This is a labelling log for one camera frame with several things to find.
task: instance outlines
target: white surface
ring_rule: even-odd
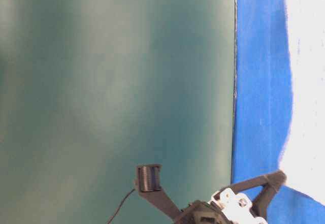
[[[286,185],[325,205],[325,0],[286,0],[293,106]]]

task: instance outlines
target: black cable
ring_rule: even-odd
[[[124,199],[121,201],[120,205],[117,207],[117,209],[115,210],[114,214],[111,216],[111,218],[108,220],[107,224],[110,224],[112,222],[112,220],[114,219],[114,217],[116,216],[116,214],[118,213],[118,211],[120,210],[120,208],[122,207],[124,201],[126,200],[127,197],[130,196],[130,194],[132,194],[132,192],[135,189],[133,188],[130,192],[127,193],[127,195],[124,197]]]

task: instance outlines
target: screw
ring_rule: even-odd
[[[240,199],[238,204],[240,207],[245,207],[247,205],[247,201],[245,199]]]

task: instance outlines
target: teal wall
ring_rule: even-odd
[[[105,223],[137,164],[230,182],[234,0],[0,0],[0,222]],[[133,194],[113,223],[170,223]]]

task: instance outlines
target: robot part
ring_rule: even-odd
[[[279,170],[232,184],[213,194],[208,203],[197,200],[179,210],[160,186],[160,168],[158,164],[137,166],[135,189],[174,224],[267,224],[267,207],[286,179]],[[240,193],[257,186],[263,189],[253,201]]]

